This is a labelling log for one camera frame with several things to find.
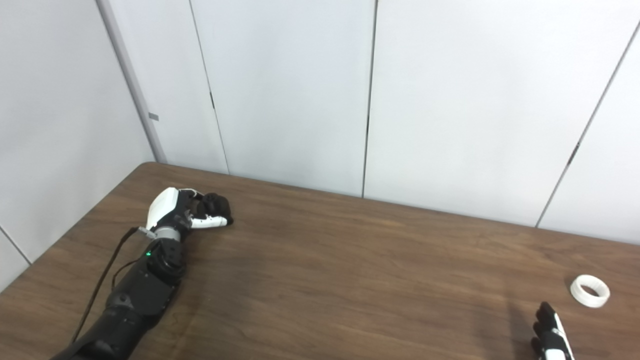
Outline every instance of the white wall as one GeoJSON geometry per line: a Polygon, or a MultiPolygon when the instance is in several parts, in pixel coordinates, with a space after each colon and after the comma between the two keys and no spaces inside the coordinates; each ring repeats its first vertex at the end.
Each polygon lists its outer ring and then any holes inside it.
{"type": "Polygon", "coordinates": [[[0,226],[34,261],[152,154],[94,1],[0,2],[0,49],[0,226]]]}
{"type": "Polygon", "coordinates": [[[380,1],[365,196],[535,225],[636,0],[380,1]]]}
{"type": "Polygon", "coordinates": [[[374,0],[194,0],[232,175],[361,195],[374,0]]]}
{"type": "Polygon", "coordinates": [[[640,243],[640,39],[630,46],[540,227],[640,243]]]}
{"type": "Polygon", "coordinates": [[[172,165],[228,173],[188,0],[100,0],[172,165]]]}
{"type": "Polygon", "coordinates": [[[15,280],[28,266],[29,263],[0,231],[0,291],[15,280]]]}

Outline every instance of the black cable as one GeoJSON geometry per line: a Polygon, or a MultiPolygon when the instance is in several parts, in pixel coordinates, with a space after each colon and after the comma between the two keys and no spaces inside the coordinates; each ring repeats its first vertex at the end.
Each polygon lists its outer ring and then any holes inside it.
{"type": "Polygon", "coordinates": [[[112,276],[112,278],[111,278],[111,290],[113,290],[113,288],[115,288],[115,287],[116,287],[116,276],[118,276],[118,274],[119,274],[122,270],[124,270],[127,266],[131,266],[131,265],[135,264],[136,262],[138,262],[138,259],[132,260],[132,261],[130,261],[130,262],[128,262],[128,263],[126,263],[126,264],[122,265],[122,266],[118,269],[118,271],[116,271],[116,273],[115,273],[115,274],[113,274],[113,276],[112,276]]]}
{"type": "Polygon", "coordinates": [[[98,295],[98,291],[100,290],[100,286],[102,285],[102,282],[104,281],[104,278],[107,276],[107,273],[109,272],[109,269],[111,268],[111,265],[113,264],[113,261],[118,256],[118,253],[120,252],[120,249],[122,248],[122,245],[124,244],[125,241],[127,241],[127,239],[129,239],[131,237],[131,235],[135,234],[136,231],[138,231],[137,227],[130,228],[129,231],[127,231],[127,233],[124,234],[122,239],[120,239],[120,242],[118,243],[118,246],[113,251],[113,255],[111,255],[111,259],[109,259],[109,263],[107,264],[106,268],[104,268],[104,271],[102,271],[102,275],[100,275],[100,279],[98,280],[98,283],[95,285],[95,289],[93,289],[93,293],[91,294],[91,298],[89,299],[89,303],[86,305],[86,309],[84,310],[84,314],[82,315],[82,318],[80,319],[80,323],[78,324],[78,328],[76,329],[76,332],[74,333],[74,335],[71,337],[71,344],[76,342],[76,340],[78,338],[78,334],[80,334],[80,330],[82,330],[82,326],[84,325],[84,321],[86,320],[86,317],[89,315],[89,311],[91,311],[91,306],[93,305],[93,301],[95,301],[95,297],[98,295]]]}

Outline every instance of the wooden table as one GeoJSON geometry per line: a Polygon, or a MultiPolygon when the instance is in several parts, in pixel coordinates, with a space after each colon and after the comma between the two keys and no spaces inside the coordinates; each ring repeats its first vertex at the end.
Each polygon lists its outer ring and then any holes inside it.
{"type": "MultiPolygon", "coordinates": [[[[577,360],[640,359],[640,247],[157,163],[0,295],[0,357],[66,346],[117,241],[167,186],[226,196],[236,222],[191,233],[177,300],[132,359],[532,359],[543,300],[577,360]],[[578,274],[609,284],[603,308],[573,300],[578,274]]],[[[133,236],[112,271],[146,242],[133,236]]]]}

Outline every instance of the robotic arm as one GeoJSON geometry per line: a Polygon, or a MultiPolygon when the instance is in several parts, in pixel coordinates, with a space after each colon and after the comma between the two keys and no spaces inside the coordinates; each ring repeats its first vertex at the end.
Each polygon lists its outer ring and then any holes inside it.
{"type": "Polygon", "coordinates": [[[142,336],[160,321],[180,285],[188,232],[231,224],[231,209],[222,196],[176,188],[160,193],[149,208],[147,226],[138,229],[151,243],[113,288],[100,318],[51,360],[128,359],[142,336]],[[195,213],[190,210],[193,201],[199,202],[195,213]]]}
{"type": "Polygon", "coordinates": [[[569,340],[564,333],[560,316],[548,302],[540,304],[533,324],[536,337],[531,346],[540,360],[575,360],[569,340]]]}

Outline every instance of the white plastic ring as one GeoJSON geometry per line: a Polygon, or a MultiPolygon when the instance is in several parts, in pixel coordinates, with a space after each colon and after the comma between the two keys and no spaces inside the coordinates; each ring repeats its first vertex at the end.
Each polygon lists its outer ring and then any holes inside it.
{"type": "Polygon", "coordinates": [[[602,307],[607,300],[609,300],[611,291],[604,281],[597,277],[591,275],[580,275],[576,277],[571,284],[571,295],[573,295],[575,300],[578,300],[578,302],[584,306],[602,307]],[[583,286],[592,289],[596,294],[598,294],[598,296],[588,293],[582,288],[583,286]]]}

